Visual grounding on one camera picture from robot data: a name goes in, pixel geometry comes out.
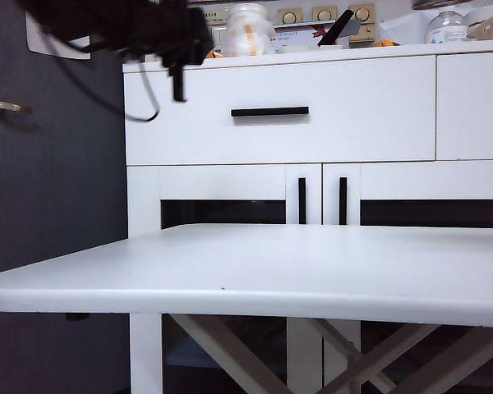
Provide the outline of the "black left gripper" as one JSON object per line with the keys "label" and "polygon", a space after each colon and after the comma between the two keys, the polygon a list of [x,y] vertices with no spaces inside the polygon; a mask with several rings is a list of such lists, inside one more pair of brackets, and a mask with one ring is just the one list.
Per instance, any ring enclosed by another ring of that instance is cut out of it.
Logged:
{"label": "black left gripper", "polygon": [[200,66],[214,47],[205,14],[200,7],[161,6],[163,12],[157,54],[173,78],[173,100],[185,102],[183,69]]}

